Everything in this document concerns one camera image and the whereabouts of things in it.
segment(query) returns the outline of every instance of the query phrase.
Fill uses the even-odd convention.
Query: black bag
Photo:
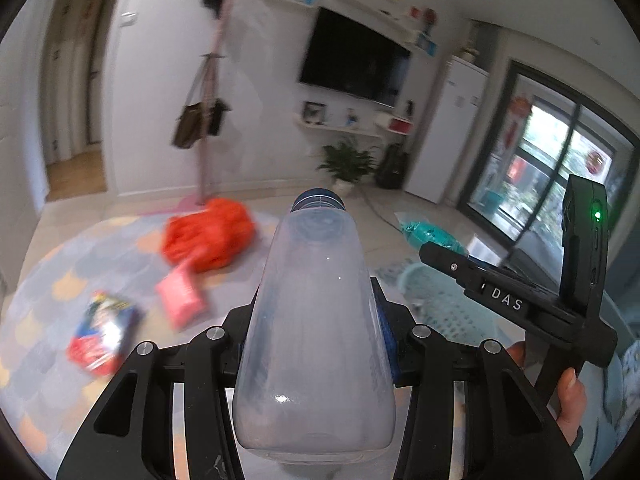
[[[207,63],[210,57],[202,63],[202,67],[196,74],[196,79],[191,85],[189,94],[187,95],[187,101],[182,108],[182,115],[178,119],[178,125],[175,128],[174,140],[172,144],[176,148],[183,150],[189,149],[200,138],[200,128],[202,126],[202,102],[190,105],[193,94],[198,87],[198,84],[202,83],[202,79],[207,71]],[[220,132],[220,126],[222,126],[222,119],[225,112],[228,112],[231,108],[222,100],[216,99],[216,102],[211,110],[211,123],[209,125],[208,134],[210,136],[216,136]]]
[[[402,144],[391,144],[385,151],[375,174],[375,181],[383,189],[400,189],[406,174],[409,154],[404,151]]]

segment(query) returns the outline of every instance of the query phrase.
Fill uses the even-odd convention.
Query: potted plant
[[[323,146],[324,163],[318,170],[327,170],[334,177],[332,190],[341,196],[347,196],[363,176],[375,169],[369,150],[359,151],[356,142],[341,140],[337,146]]]

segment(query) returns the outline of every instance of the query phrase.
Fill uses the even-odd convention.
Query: teal plastic bag
[[[465,247],[437,225],[410,219],[407,213],[396,213],[396,218],[398,218],[404,238],[416,251],[419,251],[425,243],[434,242],[458,254],[468,256],[469,253]]]

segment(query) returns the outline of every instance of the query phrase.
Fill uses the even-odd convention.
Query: black tv screen
[[[395,41],[321,7],[299,82],[394,106],[410,56]]]

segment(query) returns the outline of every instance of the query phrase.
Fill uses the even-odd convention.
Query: bottle
[[[233,399],[242,447],[284,463],[362,462],[394,433],[393,382],[356,225],[326,189],[280,222]]]

